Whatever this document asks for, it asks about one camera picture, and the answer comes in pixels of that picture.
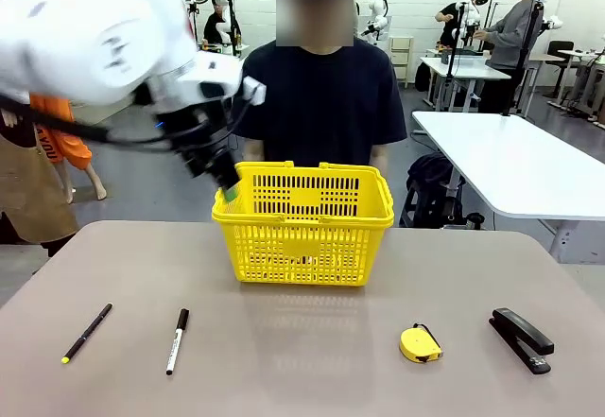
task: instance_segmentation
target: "yellow tape measure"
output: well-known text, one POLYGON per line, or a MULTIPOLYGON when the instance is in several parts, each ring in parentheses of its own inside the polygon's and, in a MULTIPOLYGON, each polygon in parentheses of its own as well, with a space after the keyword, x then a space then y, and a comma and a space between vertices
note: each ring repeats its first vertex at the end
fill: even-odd
POLYGON ((412 362, 426 363, 443 356, 443 350, 424 324, 414 324, 401 334, 399 349, 412 362))

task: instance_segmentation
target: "yellow basket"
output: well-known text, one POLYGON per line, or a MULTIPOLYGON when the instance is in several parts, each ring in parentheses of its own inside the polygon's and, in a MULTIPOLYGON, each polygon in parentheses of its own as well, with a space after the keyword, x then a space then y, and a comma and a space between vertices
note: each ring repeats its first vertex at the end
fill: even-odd
POLYGON ((393 199, 371 166, 298 168, 292 162, 241 163, 237 198, 216 192, 220 223, 242 282, 363 287, 393 199))

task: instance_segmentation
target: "stapler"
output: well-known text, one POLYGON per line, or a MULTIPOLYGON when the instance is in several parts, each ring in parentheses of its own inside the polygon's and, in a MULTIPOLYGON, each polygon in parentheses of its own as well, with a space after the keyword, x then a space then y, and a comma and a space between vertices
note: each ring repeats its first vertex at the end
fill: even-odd
POLYGON ((545 360, 545 356, 555 352, 555 345, 550 339, 508 308, 497 308, 492 316, 490 324, 532 373, 550 371, 545 360))

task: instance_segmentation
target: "pen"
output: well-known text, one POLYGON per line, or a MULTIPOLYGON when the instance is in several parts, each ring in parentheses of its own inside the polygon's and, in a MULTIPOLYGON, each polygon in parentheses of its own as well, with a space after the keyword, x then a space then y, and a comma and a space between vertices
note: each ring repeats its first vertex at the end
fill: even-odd
POLYGON ((170 357, 168 358, 168 366, 166 367, 166 374, 171 375, 174 372, 174 365, 177 363, 177 354, 179 353, 179 346, 181 346, 182 333, 187 328, 187 320, 189 319, 189 310, 183 308, 179 315, 179 322, 177 323, 177 331, 172 342, 172 350, 170 350, 170 357))
POLYGON ((88 329, 86 329, 84 331, 84 333, 82 334, 82 336, 76 340, 74 345, 71 348, 69 348, 69 351, 67 351, 67 354, 60 360, 61 363, 69 363, 69 361, 72 359, 72 357, 75 356, 76 353, 79 351, 79 348, 81 348, 82 345, 86 342, 88 337, 90 337, 93 334, 93 332, 95 331, 95 329, 98 327, 98 325, 101 324, 101 321, 103 321, 105 319, 105 317, 110 312, 112 307, 113 307, 112 304, 105 305, 105 308, 103 308, 103 310, 101 310, 101 312, 95 318, 93 323, 88 326, 88 329))

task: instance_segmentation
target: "gray table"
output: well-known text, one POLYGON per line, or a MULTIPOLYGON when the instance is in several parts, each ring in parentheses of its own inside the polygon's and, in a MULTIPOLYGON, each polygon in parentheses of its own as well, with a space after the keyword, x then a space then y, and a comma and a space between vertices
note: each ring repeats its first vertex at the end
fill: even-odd
POLYGON ((210 224, 101 222, 0 309, 0 415, 598 415, 604 345, 603 312, 524 235, 389 230, 369 284, 351 289, 241 285, 210 224), (555 341, 550 374, 496 335, 498 306, 555 341), (181 307, 191 317, 168 377, 181 307), (400 354, 416 321, 443 359, 400 354))

